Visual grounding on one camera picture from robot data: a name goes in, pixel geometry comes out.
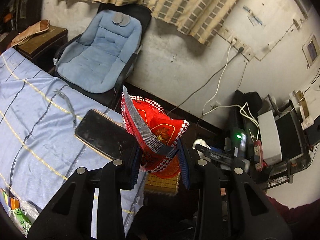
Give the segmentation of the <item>red checkered snack bag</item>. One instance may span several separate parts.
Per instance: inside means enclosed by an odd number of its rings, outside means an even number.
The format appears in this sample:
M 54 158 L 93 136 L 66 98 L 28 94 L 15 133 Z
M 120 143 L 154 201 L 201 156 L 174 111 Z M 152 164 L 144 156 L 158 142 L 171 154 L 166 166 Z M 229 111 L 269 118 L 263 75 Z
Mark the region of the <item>red checkered snack bag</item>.
M 148 156 L 178 156 L 178 140 L 189 122 L 170 118 L 157 102 L 130 95 L 126 87 L 121 95 L 120 110 L 126 131 L 136 138 L 143 151 L 141 166 L 143 158 Z

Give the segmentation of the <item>white power strip red edge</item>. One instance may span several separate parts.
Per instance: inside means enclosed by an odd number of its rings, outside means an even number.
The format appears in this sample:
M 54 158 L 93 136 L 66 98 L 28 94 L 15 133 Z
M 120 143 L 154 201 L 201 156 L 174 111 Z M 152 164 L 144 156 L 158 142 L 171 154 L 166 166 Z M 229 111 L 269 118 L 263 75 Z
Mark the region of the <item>white power strip red edge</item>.
M 254 142 L 254 161 L 255 169 L 259 172 L 263 170 L 264 160 L 263 160 L 263 148 L 260 140 Z

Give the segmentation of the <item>white box device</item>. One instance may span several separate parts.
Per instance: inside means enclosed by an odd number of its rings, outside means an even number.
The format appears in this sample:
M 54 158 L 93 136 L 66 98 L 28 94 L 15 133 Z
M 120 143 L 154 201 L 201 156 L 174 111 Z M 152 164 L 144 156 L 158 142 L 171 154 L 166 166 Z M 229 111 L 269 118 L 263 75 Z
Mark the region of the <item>white box device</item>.
M 281 144 L 272 111 L 258 116 L 263 159 L 268 166 L 282 162 Z

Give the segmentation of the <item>light blue chair cushion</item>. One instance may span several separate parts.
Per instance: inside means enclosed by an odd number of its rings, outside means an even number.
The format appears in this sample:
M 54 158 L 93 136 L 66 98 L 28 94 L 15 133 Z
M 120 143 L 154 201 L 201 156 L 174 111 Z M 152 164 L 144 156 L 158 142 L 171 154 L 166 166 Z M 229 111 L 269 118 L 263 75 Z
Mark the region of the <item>light blue chair cushion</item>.
M 85 32 L 63 51 L 57 73 L 83 90 L 100 94 L 111 90 L 138 49 L 140 21 L 129 15 L 116 24 L 119 13 L 104 10 L 96 14 Z

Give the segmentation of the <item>red plastic trash basket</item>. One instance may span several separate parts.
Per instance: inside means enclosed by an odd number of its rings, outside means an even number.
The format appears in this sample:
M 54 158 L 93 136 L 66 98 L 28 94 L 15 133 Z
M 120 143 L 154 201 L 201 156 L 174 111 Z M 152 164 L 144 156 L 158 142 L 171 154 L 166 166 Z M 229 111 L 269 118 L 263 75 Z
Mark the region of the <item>red plastic trash basket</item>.
M 148 156 L 143 158 L 143 161 L 144 163 L 142 163 L 142 168 L 149 173 L 153 173 L 159 178 L 173 178 L 181 171 L 180 162 L 177 155 L 175 155 L 173 158 L 164 156 Z

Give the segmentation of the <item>blue striped tablecloth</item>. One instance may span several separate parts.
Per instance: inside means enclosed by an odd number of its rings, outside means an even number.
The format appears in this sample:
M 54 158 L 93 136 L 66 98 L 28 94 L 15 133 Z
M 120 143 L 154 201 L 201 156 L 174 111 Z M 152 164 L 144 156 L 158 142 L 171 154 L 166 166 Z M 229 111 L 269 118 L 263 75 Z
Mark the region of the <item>blue striped tablecloth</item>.
M 90 109 L 124 128 L 120 114 L 44 72 L 15 49 L 7 49 L 1 55 L 1 189 L 41 213 L 78 168 L 96 170 L 112 161 L 75 136 Z M 132 238 L 145 177 L 139 169 L 134 188 L 120 192 L 125 239 Z M 92 239 L 97 239 L 98 194 L 96 189 Z M 28 239 L 8 217 L 3 204 L 1 239 Z

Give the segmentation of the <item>green snack wrapper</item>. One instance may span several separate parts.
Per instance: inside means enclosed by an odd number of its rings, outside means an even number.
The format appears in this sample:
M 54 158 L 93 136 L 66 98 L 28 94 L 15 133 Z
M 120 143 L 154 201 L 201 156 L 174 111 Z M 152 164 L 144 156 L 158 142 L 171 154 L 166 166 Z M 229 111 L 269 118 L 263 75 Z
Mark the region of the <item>green snack wrapper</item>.
M 21 201 L 16 197 L 11 197 L 1 189 L 1 204 L 5 212 L 18 230 L 27 237 L 28 232 L 39 216 L 36 207 L 26 201 Z

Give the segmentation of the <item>bamboo seat mat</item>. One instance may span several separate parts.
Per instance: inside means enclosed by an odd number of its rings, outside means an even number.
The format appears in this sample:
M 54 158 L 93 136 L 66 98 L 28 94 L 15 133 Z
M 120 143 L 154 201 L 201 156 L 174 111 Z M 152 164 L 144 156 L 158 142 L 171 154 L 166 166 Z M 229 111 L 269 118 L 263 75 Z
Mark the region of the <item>bamboo seat mat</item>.
M 154 174 L 148 174 L 144 192 L 175 196 L 178 193 L 179 180 L 180 174 L 172 178 L 159 178 Z

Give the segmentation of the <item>brown paper bag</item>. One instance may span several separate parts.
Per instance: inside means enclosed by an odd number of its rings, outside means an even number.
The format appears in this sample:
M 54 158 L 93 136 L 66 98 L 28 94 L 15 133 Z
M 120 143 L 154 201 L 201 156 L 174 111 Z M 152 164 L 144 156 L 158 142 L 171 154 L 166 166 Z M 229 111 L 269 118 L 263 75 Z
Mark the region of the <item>brown paper bag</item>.
M 19 33 L 13 40 L 9 43 L 7 48 L 22 45 L 31 39 L 35 35 L 42 34 L 48 31 L 50 27 L 50 20 L 40 20 L 32 26 L 29 26 L 25 31 Z

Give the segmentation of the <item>wall socket strip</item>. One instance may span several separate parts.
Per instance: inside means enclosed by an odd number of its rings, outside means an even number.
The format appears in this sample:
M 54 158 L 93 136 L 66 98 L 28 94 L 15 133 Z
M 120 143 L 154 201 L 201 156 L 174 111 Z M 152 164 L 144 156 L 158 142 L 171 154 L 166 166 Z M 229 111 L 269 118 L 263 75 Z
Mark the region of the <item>wall socket strip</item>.
M 255 53 L 253 49 L 247 45 L 243 40 L 238 38 L 235 35 L 235 32 L 231 29 L 228 29 L 226 27 L 221 27 L 220 30 L 217 33 L 221 38 L 223 38 L 228 43 L 232 44 L 233 47 L 239 51 L 240 48 L 243 48 L 241 54 L 247 59 L 248 61 L 251 61 L 255 57 Z

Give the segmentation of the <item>dark wooden side table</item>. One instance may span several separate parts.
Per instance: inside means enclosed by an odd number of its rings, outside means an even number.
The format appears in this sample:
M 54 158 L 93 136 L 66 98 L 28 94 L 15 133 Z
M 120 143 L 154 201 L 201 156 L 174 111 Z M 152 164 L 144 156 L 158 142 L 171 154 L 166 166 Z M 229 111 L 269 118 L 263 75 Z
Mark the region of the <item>dark wooden side table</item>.
M 51 25 L 48 31 L 35 35 L 15 49 L 33 64 L 48 72 L 53 68 L 53 57 L 68 41 L 68 30 Z

